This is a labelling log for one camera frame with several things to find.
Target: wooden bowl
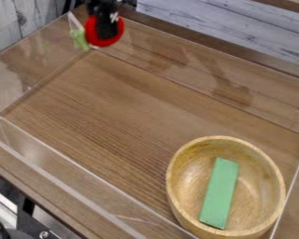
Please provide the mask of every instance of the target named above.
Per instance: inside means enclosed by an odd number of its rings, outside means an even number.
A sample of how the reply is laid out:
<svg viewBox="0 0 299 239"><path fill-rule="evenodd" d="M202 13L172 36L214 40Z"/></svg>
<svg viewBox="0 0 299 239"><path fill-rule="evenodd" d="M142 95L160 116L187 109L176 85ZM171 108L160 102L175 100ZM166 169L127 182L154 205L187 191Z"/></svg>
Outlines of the wooden bowl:
<svg viewBox="0 0 299 239"><path fill-rule="evenodd" d="M226 230L198 220L217 157L239 163ZM258 238L282 212L286 187L278 167L259 148L237 138L211 136L186 144L171 160L166 179L178 221L202 239Z"/></svg>

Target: green object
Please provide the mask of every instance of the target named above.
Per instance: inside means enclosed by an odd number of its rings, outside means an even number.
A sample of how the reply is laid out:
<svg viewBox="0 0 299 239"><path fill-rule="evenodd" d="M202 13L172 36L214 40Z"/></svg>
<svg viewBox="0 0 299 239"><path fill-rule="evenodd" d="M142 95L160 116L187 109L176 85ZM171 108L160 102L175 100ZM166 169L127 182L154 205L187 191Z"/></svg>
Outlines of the green object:
<svg viewBox="0 0 299 239"><path fill-rule="evenodd" d="M69 34L74 38L75 46L78 48L80 48L83 51L88 52L90 51L90 45L86 41L84 30L71 30Z"/></svg>
<svg viewBox="0 0 299 239"><path fill-rule="evenodd" d="M215 167L199 214L201 222L222 230L226 229L231 209L238 169L238 163L222 158L215 159Z"/></svg>

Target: white wooden wall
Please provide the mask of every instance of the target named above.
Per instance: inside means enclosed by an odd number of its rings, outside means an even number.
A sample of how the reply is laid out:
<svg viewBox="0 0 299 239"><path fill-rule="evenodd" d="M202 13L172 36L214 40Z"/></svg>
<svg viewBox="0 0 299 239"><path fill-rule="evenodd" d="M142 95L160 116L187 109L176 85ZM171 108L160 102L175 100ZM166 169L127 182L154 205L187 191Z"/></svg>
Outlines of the white wooden wall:
<svg viewBox="0 0 299 239"><path fill-rule="evenodd" d="M299 14L251 0L139 0L138 11L299 63Z"/></svg>
<svg viewBox="0 0 299 239"><path fill-rule="evenodd" d="M63 14L65 0L0 0L0 50Z"/></svg>

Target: wooden table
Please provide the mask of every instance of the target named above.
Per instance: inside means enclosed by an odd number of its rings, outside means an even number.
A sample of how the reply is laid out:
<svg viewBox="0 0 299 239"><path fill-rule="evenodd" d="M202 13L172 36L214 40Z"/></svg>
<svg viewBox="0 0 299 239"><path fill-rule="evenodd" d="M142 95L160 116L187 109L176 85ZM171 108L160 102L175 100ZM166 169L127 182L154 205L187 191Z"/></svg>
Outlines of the wooden table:
<svg viewBox="0 0 299 239"><path fill-rule="evenodd" d="M130 20L126 28L115 46L82 53L63 17L0 54L0 175L87 238L132 238L126 225L191 238L136 201L176 223L164 173L206 135L262 148L290 188L299 78Z"/></svg>
<svg viewBox="0 0 299 239"><path fill-rule="evenodd" d="M299 0L254 0L255 2L281 7L299 13Z"/></svg>

